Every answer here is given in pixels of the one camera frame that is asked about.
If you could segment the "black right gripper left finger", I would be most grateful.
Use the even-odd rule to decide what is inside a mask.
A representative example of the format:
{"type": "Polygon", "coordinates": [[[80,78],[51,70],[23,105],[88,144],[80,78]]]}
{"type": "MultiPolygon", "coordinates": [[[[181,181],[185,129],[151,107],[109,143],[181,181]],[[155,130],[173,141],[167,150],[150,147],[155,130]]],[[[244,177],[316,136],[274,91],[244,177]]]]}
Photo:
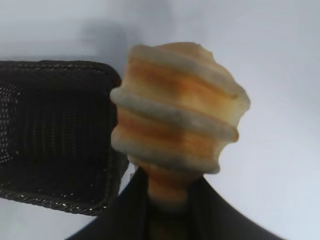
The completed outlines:
{"type": "Polygon", "coordinates": [[[101,216],[70,240],[144,240],[149,205],[148,177],[138,169],[129,184],[101,216]]]}

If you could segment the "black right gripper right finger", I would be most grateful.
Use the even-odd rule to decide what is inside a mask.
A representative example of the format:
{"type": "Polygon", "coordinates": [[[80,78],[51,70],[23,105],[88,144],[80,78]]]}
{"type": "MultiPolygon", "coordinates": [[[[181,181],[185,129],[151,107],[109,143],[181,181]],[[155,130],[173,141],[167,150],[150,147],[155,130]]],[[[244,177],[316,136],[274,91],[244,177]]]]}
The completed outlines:
{"type": "Polygon", "coordinates": [[[188,240],[264,240],[266,230],[227,203],[204,177],[187,190],[188,240]]]}

